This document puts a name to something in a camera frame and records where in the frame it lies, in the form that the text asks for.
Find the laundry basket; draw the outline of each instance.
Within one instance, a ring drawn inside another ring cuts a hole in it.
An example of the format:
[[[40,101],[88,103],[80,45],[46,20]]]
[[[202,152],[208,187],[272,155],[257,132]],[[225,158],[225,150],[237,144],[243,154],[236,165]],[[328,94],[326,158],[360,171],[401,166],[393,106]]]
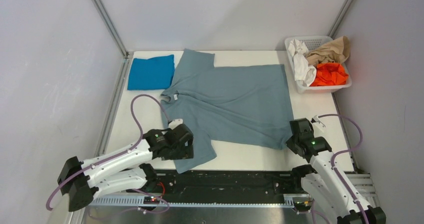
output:
[[[293,39],[297,39],[299,41],[302,41],[305,43],[309,51],[313,51],[317,48],[319,48],[322,44],[328,43],[329,41],[332,41],[333,39],[329,36],[325,35],[310,35],[310,36],[294,36],[289,37],[285,39],[285,49],[287,50],[288,60],[290,61],[290,67],[291,71],[293,73],[293,76],[295,75],[295,65],[293,64],[293,57],[289,52],[289,44],[290,41]],[[349,74],[348,69],[346,68],[346,65],[344,63],[341,64],[344,68],[344,71]],[[352,86],[352,79],[351,76],[347,78],[346,84],[344,85],[328,85],[328,86],[303,86],[302,81],[297,80],[296,82],[296,89],[297,92],[300,94],[305,93],[333,93],[339,89],[342,88],[348,88]]]

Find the white table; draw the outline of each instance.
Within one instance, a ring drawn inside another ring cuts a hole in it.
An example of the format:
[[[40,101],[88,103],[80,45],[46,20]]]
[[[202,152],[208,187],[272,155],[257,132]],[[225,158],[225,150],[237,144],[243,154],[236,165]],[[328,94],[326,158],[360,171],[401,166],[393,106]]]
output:
[[[315,115],[337,113],[331,93],[298,94],[285,51],[204,51],[215,53],[215,67],[243,67],[257,65],[284,64],[287,74],[291,106],[295,119],[308,118]],[[148,59],[158,56],[175,55],[177,65],[183,51],[136,51],[134,58]],[[130,112],[131,100],[139,94],[149,94],[159,99],[163,90],[128,91],[128,79],[124,85],[118,110],[115,116],[105,153],[110,153],[135,142],[140,132]],[[144,132],[150,129],[163,129],[161,113],[158,105],[148,97],[140,97],[134,103],[134,112]],[[323,137],[331,145],[333,152],[347,148],[342,126],[337,117],[325,117],[322,121],[327,126]],[[238,144],[212,140],[217,157],[197,166],[194,170],[237,170],[237,171],[290,171],[292,168],[306,164],[306,160],[293,154],[288,148],[275,150],[261,146]],[[353,171],[349,154],[337,157],[337,162],[344,171]],[[156,169],[175,169],[171,160],[160,158],[150,161]]]

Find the blue folded cloth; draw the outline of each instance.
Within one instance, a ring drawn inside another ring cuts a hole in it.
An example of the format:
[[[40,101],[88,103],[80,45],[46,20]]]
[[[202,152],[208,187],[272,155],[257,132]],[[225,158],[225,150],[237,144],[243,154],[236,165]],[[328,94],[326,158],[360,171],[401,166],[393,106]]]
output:
[[[174,55],[132,60],[128,90],[157,90],[171,86],[174,77]]]

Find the white wall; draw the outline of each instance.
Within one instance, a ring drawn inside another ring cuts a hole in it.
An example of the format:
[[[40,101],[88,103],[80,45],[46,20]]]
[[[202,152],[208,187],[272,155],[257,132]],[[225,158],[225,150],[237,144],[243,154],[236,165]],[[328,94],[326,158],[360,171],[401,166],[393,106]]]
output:
[[[344,0],[103,0],[129,50],[283,50],[326,35]]]
[[[44,224],[64,161],[94,155],[122,57],[91,0],[0,0],[0,27],[0,223]]]
[[[364,134],[355,157],[371,173],[388,224],[423,223],[424,0],[357,0],[339,35],[351,40],[353,85],[336,93]],[[357,131],[349,127],[354,145]]]

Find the cable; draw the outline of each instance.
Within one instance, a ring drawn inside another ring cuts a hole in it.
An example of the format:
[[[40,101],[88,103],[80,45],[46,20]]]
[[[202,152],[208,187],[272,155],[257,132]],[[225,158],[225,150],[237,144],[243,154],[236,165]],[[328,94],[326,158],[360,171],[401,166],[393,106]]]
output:
[[[330,220],[324,214],[322,214],[321,212],[319,212],[317,210],[314,210],[314,204],[315,204],[315,200],[312,201],[312,206],[310,208],[310,211],[298,211],[296,209],[296,207],[293,208],[292,210],[294,212],[296,212],[298,215],[299,214],[308,214],[308,213],[311,213],[312,214],[313,224],[316,224],[317,223],[317,220],[315,219],[315,214],[317,214],[318,216],[321,216],[325,220],[325,222],[327,222],[327,224],[331,224]]]
[[[157,185],[162,187],[162,195],[160,195],[160,197],[163,197],[165,195],[165,186],[162,182],[159,182]]]
[[[312,213],[313,224],[316,224],[317,223],[317,221],[315,220],[315,214],[321,216],[327,222],[327,224],[331,224],[330,223],[330,220],[324,214],[322,214],[321,212],[315,210],[314,205],[315,205],[315,200],[312,201],[312,207],[310,208],[310,212]]]
[[[355,147],[353,147],[353,148],[348,148],[348,149],[346,149],[346,150],[341,150],[341,151],[336,152],[336,153],[335,153],[335,154],[331,157],[331,167],[333,168],[333,170],[334,170],[335,174],[337,175],[337,177],[338,177],[338,178],[340,179],[340,181],[343,183],[344,187],[345,187],[345,188],[347,189],[347,191],[350,193],[350,195],[352,196],[353,200],[355,200],[355,203],[356,203],[356,205],[358,206],[358,208],[359,208],[359,210],[360,210],[360,213],[362,214],[363,219],[365,220],[365,224],[370,224],[370,222],[368,221],[367,214],[365,213],[365,210],[364,210],[364,208],[362,207],[361,202],[358,200],[358,197],[356,196],[355,192],[351,189],[351,187],[349,186],[349,184],[347,183],[347,181],[343,178],[343,176],[342,176],[342,174],[340,173],[339,169],[335,166],[335,165],[336,165],[336,163],[335,163],[335,161],[336,161],[336,157],[337,157],[338,155],[343,154],[343,153],[348,153],[348,152],[354,152],[354,151],[356,151],[357,149],[359,149],[359,147],[361,146],[362,141],[363,141],[363,134],[362,134],[362,130],[361,130],[361,128],[359,127],[359,125],[358,125],[356,122],[354,122],[354,120],[350,119],[350,118],[349,118],[349,117],[347,117],[347,116],[339,115],[339,114],[325,114],[325,115],[320,115],[320,116],[318,116],[318,118],[324,118],[324,117],[339,117],[339,118],[342,118],[342,119],[348,120],[349,122],[351,122],[351,123],[352,123],[352,124],[353,124],[353,125],[357,128],[357,130],[358,130],[358,132],[359,132],[359,142],[358,142],[358,144],[357,144]]]
[[[159,105],[159,107],[162,110],[163,114],[165,115],[168,123],[171,121],[170,118],[169,118],[169,116],[168,116],[168,114],[167,114],[167,112],[165,111],[164,106],[162,106],[162,104],[158,100],[156,100],[156,98],[154,98],[153,96],[148,95],[148,94],[140,94],[140,95],[137,95],[136,97],[134,97],[132,99],[132,101],[131,101],[131,108],[130,109],[131,109],[132,118],[134,119],[135,124],[137,124],[137,127],[140,130],[140,137],[138,138],[137,142],[128,149],[130,151],[133,150],[134,148],[136,148],[139,145],[139,143],[143,140],[143,128],[142,128],[142,125],[140,124],[139,120],[137,120],[137,117],[134,114],[134,102],[135,102],[136,99],[138,99],[140,97],[148,97],[150,99],[153,99],[153,101],[155,101]],[[85,167],[85,168],[83,168],[83,169],[75,172],[74,174],[70,175],[62,183],[60,183],[59,186],[56,187],[56,189],[54,189],[54,191],[50,194],[50,196],[47,199],[47,202],[45,203],[45,208],[48,211],[53,210],[53,208],[50,206],[50,203],[52,202],[53,197],[61,190],[61,188],[63,188],[69,181],[71,181],[72,179],[74,179],[76,176],[78,176],[79,174],[81,174],[81,173],[87,171],[88,169],[92,168],[92,166],[98,166],[98,165],[103,164],[105,162],[108,162],[108,161],[110,161],[110,160],[112,160],[114,158],[120,157],[120,156],[128,153],[128,150],[121,151],[121,152],[119,152],[119,153],[117,153],[115,155],[112,155],[112,156],[110,156],[108,158],[105,158],[103,160],[100,160],[100,161],[94,163],[93,165],[89,165],[89,166],[87,166],[87,167]]]
[[[108,215],[106,217],[95,217],[95,216],[92,216],[91,209],[88,209],[88,212],[87,212],[88,213],[88,216],[90,218],[94,219],[94,220],[97,220],[97,221],[105,221],[105,220],[109,220],[111,218],[114,218],[116,216],[119,216],[119,215],[121,215],[123,213],[129,212],[129,211],[143,211],[144,214],[146,214],[146,213],[160,214],[160,213],[164,213],[164,212],[168,211],[170,209],[170,207],[171,207],[170,204],[166,200],[162,199],[162,197],[160,197],[160,196],[152,195],[150,193],[147,193],[147,192],[144,192],[144,191],[138,190],[138,189],[132,189],[132,190],[135,191],[135,192],[144,194],[146,196],[155,197],[155,198],[159,199],[161,202],[163,202],[166,205],[166,208],[164,210],[152,211],[152,210],[143,209],[143,208],[141,208],[139,206],[138,207],[130,207],[130,208],[124,209],[124,210],[122,210],[120,212],[117,212],[115,214]]]

